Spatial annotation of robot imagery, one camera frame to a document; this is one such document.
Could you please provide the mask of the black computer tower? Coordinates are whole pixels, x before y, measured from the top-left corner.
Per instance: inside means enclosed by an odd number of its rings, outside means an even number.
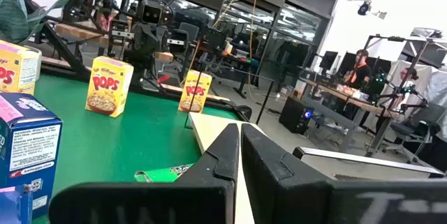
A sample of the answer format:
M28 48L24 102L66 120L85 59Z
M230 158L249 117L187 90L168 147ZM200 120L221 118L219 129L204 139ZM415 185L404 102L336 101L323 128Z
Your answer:
M314 108L303 105L297 98L288 97L281 111L279 123L292 133L304 135L313 112Z

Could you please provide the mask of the green Apple Jacks cereal box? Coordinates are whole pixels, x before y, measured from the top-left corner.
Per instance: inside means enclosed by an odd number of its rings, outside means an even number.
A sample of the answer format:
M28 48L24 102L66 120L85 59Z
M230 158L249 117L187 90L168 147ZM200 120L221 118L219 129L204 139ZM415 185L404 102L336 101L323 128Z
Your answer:
M184 174L192 165L193 163L156 170L137 171L134 174L134 178L137 182L142 183L172 183Z

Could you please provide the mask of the white plant pot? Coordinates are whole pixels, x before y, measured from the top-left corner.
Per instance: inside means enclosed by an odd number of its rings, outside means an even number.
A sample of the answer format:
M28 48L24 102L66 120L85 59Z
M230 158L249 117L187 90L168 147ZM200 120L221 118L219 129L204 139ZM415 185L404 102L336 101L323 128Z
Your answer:
M35 47L33 47L32 50L34 52L36 52L38 55L37 68L36 68L36 82L37 82L39 80L40 73L41 73L41 61L42 61L43 54L42 54L41 50L39 50Z

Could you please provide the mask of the grey office chair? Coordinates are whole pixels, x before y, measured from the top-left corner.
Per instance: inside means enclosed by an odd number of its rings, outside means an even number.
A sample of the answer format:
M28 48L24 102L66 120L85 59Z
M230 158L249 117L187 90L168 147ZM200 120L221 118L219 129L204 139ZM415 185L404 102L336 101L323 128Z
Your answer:
M179 28L172 31L173 43L170 44L170 52L179 63L179 76L183 76L186 54L191 49L191 43L197 38L198 32L199 27L186 22L181 22Z

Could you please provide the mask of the person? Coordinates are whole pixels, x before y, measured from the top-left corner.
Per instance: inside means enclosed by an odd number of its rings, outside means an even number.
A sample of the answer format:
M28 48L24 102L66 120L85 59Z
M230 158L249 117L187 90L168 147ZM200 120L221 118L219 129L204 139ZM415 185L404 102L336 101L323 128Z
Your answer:
M344 84L352 89L363 89L369 82L371 68L367 65L367 50L358 50L356 52L356 62L354 69L345 74Z
M406 82L404 83L403 87L404 88L410 88L410 87L414 87L415 86L415 81L419 78L417 70L415 70L414 68L405 68L400 72L400 78L403 80L404 78L406 78ZM396 98L392 109L395 111L401 111L401 106L403 104L406 104L406 102L409 99L410 94L409 93L405 93L405 94L398 94L398 97Z

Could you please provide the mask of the green table mat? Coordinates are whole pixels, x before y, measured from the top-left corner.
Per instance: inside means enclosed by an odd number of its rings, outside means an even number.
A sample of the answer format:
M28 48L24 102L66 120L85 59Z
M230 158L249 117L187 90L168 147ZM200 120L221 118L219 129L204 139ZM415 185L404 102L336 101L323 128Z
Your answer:
M132 181L138 170L198 160L186 113L167 98L130 93L117 118L85 109L88 85L41 75L35 96L63 121L53 191L86 181Z

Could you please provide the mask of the yellow Pops cereal box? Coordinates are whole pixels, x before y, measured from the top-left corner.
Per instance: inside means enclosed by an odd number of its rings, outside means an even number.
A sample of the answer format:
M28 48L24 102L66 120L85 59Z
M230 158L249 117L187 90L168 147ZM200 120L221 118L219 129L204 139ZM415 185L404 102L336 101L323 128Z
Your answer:
M34 94L38 55L0 40L0 93Z
M85 109L116 118L124 111L133 66L110 57L96 57L91 67Z
M212 76L196 70L187 73L178 110L201 113L210 90Z

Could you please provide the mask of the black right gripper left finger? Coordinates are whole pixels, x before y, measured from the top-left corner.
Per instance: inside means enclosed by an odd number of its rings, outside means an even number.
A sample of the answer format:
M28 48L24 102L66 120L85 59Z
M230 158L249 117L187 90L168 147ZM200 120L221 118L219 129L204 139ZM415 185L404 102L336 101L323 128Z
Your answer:
M237 124L228 124L174 182L66 188L50 203L50 224L233 224L239 148Z

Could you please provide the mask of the black metal rig frame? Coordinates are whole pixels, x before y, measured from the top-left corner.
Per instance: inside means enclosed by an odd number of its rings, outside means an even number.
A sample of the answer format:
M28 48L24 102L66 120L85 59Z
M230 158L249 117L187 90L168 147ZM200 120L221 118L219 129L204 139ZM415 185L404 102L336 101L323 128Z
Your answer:
M422 53L425 51L425 48L428 45L438 45L441 50L447 51L447 47L444 47L444 44L447 45L447 39L440 39L440 38L424 38L424 37L416 37L411 36L408 38L403 38L399 36L381 36L380 34L371 35L368 37L364 50L368 50L373 45L377 44L381 40L388 40L391 42L397 42L397 43L414 43L414 42L423 42L421 48L417 51L416 55L413 58L413 61L411 62L410 67L413 68L416 63L421 58ZM387 127L389 127L391 120L395 116L395 112L391 109L391 107L394 105L396 99L397 99L397 92L402 89L404 83L409 78L409 75L406 75L404 80L401 82L401 84L398 86L398 88L394 89L391 95L388 95L389 98L392 98L391 103L388 107L383 107L380 105L377 110L380 112L381 117L387 117L387 119L384 120L383 125L379 129L378 133L374 137L374 140L371 142L369 149L366 151L365 157L372 158L377 151L379 150L379 147L381 146L383 142L383 138L385 135L385 131Z

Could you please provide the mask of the black desk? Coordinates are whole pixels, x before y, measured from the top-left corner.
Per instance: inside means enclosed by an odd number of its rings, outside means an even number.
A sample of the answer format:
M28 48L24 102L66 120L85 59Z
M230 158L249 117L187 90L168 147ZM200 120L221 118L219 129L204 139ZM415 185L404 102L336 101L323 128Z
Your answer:
M270 78L263 77L257 74L251 73L251 66L254 63L253 60L247 60L245 58L239 58L231 53L225 51L212 50L207 46L207 43L198 42L196 51L202 51L203 54L198 58L198 63L200 63L201 70L207 74L210 74L214 79L218 80L221 84L222 78L217 75L218 72L227 71L230 73L237 73L240 75L240 85L238 88L233 88L236 93L238 93L243 99L246 99L243 89L246 84L253 84L254 80L266 80L270 83L267 97L273 90L274 80Z

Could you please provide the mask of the wooden desk grey legs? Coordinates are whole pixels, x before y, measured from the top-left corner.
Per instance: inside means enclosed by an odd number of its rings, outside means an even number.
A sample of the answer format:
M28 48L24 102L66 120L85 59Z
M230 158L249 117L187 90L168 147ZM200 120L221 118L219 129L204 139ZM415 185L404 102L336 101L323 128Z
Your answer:
M385 117L385 121L381 128L379 129L379 132L375 135L373 141L369 144L369 147L366 151L365 156L372 158L377 151L379 150L379 147L381 146L383 142L383 138L386 132L387 127L389 127L390 122L393 119L401 119L402 115L398 112L395 112L390 109L384 109L382 107L377 107L374 105L371 105L365 101L358 100L356 98L353 98L352 96L349 96L341 91L338 91L336 89L332 89L330 87L327 87L323 84L318 84L314 81L300 78L299 81L305 83L305 87L302 91L302 95L300 97L300 100L303 104L306 106L314 108L316 112L319 112L326 118L333 119L338 124L344 126L348 129L348 133L342 137L342 143L338 149L338 152L346 153L349 149L355 149L355 146L352 145L353 143L353 137L352 134L361 127L361 120L364 117L366 112L369 112L373 115L379 115L382 117ZM314 95L318 90L324 91L326 93L329 93L333 96L336 96L337 98L342 99L346 104L352 104L358 107L358 111L356 112L353 119L348 119L347 117L343 116L342 114L335 112L331 110L329 107L322 104L322 102L318 102L317 100L314 100L312 98L312 95Z

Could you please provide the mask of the background wooden table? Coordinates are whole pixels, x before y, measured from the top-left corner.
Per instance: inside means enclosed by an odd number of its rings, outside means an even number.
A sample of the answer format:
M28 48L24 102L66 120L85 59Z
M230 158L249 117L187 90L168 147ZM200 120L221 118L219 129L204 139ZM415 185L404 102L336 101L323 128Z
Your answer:
M81 40L94 40L100 46L107 46L109 43L109 38L106 35L103 35L98 32L93 32L89 27L86 29L82 29L78 27L78 24L68 25L59 23L55 27L55 31L58 33L62 33L64 35L69 35L72 37L80 38ZM123 60L119 61L118 59L112 59L112 57L103 57L104 61L112 64L117 64L120 62L120 66L124 65L124 62L132 65L142 65L146 68L149 68L149 65L154 63L154 61L159 61L163 64L169 64L174 61L174 56L170 52L154 52L153 54L148 54L147 56L138 57L136 55L131 55L130 59L127 59L125 55L123 55Z

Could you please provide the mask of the black monitor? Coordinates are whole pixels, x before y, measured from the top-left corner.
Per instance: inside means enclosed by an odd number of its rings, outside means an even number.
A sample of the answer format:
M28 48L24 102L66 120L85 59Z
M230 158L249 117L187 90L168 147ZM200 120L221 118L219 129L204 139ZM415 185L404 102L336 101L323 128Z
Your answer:
M330 70L337 56L338 52L326 51L322 57L319 67L325 70Z
M340 65L339 65L337 74L345 75L347 72L354 69L355 64L356 64L356 54L347 52L344 55Z

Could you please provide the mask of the black office chair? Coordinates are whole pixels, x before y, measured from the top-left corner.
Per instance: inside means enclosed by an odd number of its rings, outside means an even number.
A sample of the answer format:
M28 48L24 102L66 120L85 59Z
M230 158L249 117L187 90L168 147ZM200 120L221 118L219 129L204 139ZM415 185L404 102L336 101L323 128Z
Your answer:
M439 120L446 113L446 108L429 103L421 108L402 123L392 122L390 129L401 140L399 144L392 144L382 149L383 153L394 151L396 154L405 155L408 164L418 163L418 154L426 144L432 142L432 138L441 130ZM418 143L417 150L412 153L404 147L405 142Z

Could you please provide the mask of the artificial green plant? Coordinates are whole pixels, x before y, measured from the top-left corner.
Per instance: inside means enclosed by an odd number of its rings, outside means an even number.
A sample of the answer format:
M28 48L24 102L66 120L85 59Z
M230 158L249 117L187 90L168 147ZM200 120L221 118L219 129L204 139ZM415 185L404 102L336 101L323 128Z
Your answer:
M0 40L25 44L47 24L43 19L51 10L63 8L69 1L58 0L48 9L40 7L28 14L25 0L0 0Z

